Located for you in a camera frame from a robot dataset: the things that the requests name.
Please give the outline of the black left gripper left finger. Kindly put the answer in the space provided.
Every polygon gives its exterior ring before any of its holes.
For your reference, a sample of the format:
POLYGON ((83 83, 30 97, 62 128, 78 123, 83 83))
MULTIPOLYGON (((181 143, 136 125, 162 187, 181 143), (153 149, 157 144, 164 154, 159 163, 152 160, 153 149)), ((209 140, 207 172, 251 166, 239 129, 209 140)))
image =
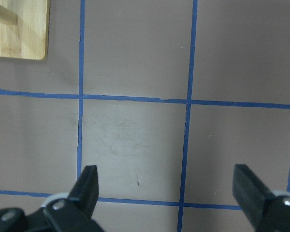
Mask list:
POLYGON ((98 171, 86 166, 67 196, 55 194, 30 215, 21 208, 0 209, 0 232, 102 232, 92 219, 99 196, 98 171))

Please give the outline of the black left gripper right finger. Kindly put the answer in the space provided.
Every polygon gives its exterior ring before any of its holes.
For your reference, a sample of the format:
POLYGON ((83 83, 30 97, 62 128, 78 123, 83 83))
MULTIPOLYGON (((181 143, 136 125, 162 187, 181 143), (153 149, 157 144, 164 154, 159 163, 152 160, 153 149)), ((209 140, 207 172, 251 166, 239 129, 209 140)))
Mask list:
POLYGON ((290 232, 290 193, 270 190, 245 164, 233 168, 232 194, 256 232, 290 232))

